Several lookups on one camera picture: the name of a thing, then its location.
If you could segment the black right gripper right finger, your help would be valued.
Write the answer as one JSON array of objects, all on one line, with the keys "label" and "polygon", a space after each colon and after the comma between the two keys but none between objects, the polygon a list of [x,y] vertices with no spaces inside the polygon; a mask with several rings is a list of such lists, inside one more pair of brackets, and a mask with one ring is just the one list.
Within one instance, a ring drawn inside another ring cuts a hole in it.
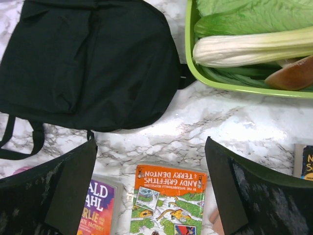
[{"label": "black right gripper right finger", "polygon": [[311,235],[313,183],[244,158],[207,138],[205,155],[226,235]]}]

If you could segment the black student backpack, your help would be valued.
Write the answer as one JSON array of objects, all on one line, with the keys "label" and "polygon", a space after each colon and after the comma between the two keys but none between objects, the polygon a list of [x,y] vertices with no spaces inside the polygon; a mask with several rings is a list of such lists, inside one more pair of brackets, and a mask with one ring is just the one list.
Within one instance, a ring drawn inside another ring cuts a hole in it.
[{"label": "black student backpack", "polygon": [[94,132],[156,122],[178,90],[195,81],[180,62],[162,12],[143,0],[27,0],[0,64],[0,110],[32,126]]}]

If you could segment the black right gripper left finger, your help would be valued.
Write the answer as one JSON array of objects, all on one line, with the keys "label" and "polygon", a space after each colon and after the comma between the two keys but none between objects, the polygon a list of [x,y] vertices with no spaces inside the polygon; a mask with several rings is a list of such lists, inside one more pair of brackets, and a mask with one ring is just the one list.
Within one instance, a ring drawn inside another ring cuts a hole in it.
[{"label": "black right gripper left finger", "polygon": [[97,145],[70,152],[0,181],[2,235],[77,233],[93,174]]}]

